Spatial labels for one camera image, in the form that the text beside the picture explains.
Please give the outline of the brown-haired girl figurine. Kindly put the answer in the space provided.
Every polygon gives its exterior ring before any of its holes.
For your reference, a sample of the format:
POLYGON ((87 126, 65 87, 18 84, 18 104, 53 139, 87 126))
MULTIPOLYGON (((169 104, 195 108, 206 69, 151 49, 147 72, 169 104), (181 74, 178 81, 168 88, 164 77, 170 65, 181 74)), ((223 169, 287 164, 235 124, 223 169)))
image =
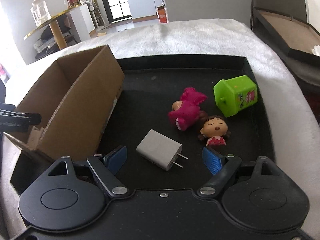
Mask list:
POLYGON ((198 139, 206 141, 206 146, 225 146, 230 131, 224 118, 212 115, 202 119, 202 128, 198 139))

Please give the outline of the white wall charger plug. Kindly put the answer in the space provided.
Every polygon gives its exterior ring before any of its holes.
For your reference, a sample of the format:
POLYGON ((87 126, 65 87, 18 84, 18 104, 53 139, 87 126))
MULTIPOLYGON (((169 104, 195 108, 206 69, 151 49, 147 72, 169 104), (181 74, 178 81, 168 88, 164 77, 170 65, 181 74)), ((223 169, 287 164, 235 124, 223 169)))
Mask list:
POLYGON ((153 129, 151 129, 139 143, 136 151, 139 155, 165 171, 169 171, 173 165, 183 167, 176 163, 178 157, 188 160, 186 156, 181 154, 182 144, 153 129))

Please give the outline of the pink dinosaur figurine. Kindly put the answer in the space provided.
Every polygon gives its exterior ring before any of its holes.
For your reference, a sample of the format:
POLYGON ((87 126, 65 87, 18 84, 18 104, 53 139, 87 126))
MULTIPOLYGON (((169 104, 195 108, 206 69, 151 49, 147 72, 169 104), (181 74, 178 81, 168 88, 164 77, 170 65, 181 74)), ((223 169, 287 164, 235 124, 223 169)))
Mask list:
POLYGON ((185 131, 204 113, 200 104, 207 99, 205 94, 198 92, 195 88, 185 88, 179 100, 172 104, 172 110, 168 113, 169 121, 180 131, 185 131))

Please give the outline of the brown cardboard box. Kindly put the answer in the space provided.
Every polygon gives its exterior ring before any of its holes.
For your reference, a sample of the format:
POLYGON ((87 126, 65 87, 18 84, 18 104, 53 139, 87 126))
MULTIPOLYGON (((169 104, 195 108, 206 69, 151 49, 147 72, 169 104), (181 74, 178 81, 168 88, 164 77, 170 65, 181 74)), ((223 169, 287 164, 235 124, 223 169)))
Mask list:
POLYGON ((120 97, 124 73, 109 46, 58 58, 38 78, 17 111, 39 113, 43 130, 34 146, 26 133, 6 136, 17 147, 55 161, 64 155, 74 161, 93 155, 120 97))

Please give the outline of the green toy trash bin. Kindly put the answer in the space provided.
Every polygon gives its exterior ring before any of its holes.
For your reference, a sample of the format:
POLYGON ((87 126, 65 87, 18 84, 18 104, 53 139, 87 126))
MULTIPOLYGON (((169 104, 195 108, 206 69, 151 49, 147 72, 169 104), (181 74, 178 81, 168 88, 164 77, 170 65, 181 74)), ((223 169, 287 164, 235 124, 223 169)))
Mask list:
POLYGON ((225 117, 254 105, 258 100, 258 87, 247 75, 220 80, 213 87, 215 103, 225 117))

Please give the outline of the black tray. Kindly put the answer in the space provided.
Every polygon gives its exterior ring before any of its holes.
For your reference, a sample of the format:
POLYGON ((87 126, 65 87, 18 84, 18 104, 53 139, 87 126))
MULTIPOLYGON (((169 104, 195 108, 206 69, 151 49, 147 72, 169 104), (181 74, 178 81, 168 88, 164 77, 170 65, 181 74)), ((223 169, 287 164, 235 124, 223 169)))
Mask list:
POLYGON ((197 189, 210 178, 199 139, 203 125, 225 135, 214 140, 220 154, 245 162, 259 155, 273 158, 274 149, 263 100, 258 93, 245 99, 251 107, 226 117, 218 109, 214 85, 241 75, 253 77, 248 61, 239 56, 161 55, 115 59, 105 47, 39 62, 44 71, 27 71, 13 87, 22 93, 17 111, 38 113, 43 130, 35 146, 30 132, 7 137, 37 168, 12 176, 22 193, 50 164, 64 155, 83 161, 127 148, 127 160, 116 174, 129 190, 197 189))

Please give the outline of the white fuzzy blanket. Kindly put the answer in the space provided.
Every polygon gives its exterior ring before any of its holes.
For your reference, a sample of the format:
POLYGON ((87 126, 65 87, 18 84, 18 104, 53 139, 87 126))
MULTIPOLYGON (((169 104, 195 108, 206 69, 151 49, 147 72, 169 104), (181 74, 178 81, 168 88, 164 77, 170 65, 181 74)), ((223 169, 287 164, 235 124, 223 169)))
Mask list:
POLYGON ((30 65, 6 84, 6 102, 19 104, 59 57, 108 45, 117 59, 165 54, 244 56, 258 81, 270 122, 276 162, 308 195, 303 230, 319 239, 319 125, 293 75, 277 54, 236 20, 176 21, 96 37, 30 65))

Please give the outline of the gold round side table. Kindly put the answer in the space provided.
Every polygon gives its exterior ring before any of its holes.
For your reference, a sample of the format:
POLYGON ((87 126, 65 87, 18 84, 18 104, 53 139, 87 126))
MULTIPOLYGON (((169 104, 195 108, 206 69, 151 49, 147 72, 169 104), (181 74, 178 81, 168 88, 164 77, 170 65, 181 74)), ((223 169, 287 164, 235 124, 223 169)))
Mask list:
POLYGON ((46 22, 41 24, 39 27, 37 27, 36 29, 32 30, 30 33, 25 35, 23 37, 23 39, 26 40, 28 37, 33 35, 33 33, 35 33, 36 31, 38 31, 46 26, 49 26, 51 29, 53 38, 54 38, 55 42, 57 43, 58 48, 60 50, 67 48, 68 47, 67 42, 62 34, 62 31, 61 31, 61 28, 59 26, 57 19, 60 16, 70 14, 72 17, 72 21, 74 23, 74 27, 76 29, 76 32, 78 33, 78 37, 80 38, 80 41, 89 40, 91 38, 90 31, 88 31, 88 29, 87 29, 87 24, 86 24, 85 18, 83 17, 83 14, 82 14, 82 9, 84 9, 84 8, 85 8, 84 4, 83 5, 76 5, 74 7, 67 9, 67 10, 64 10, 63 12, 60 12, 57 15, 52 16, 51 19, 47 20, 46 22))

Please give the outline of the clear glass jar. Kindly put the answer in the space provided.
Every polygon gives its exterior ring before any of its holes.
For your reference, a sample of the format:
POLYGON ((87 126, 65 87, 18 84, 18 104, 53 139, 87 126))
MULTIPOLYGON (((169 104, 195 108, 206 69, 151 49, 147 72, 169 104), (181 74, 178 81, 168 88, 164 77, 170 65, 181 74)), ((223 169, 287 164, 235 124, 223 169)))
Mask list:
POLYGON ((51 19, 47 4, 43 0, 33 0, 30 12, 37 27, 51 19))

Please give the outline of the black framed board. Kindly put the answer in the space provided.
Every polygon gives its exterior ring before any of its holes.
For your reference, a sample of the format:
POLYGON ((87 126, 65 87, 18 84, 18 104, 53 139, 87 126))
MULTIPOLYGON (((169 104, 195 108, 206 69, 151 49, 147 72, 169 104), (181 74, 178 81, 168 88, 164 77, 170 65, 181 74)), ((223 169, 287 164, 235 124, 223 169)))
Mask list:
POLYGON ((312 25, 268 10, 253 8, 253 15, 286 56, 319 66, 319 56, 312 52, 319 45, 319 32, 312 25))

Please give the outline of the orange cardboard carton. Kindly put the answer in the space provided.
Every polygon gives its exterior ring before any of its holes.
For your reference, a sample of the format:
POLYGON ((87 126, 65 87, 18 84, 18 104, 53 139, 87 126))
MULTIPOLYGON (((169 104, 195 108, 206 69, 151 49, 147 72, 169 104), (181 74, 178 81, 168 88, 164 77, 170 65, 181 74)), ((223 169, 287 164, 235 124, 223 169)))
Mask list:
POLYGON ((166 13, 164 5, 161 5, 160 7, 157 7, 157 16, 158 16, 158 19, 159 19, 160 23, 167 23, 168 22, 167 13, 166 13))

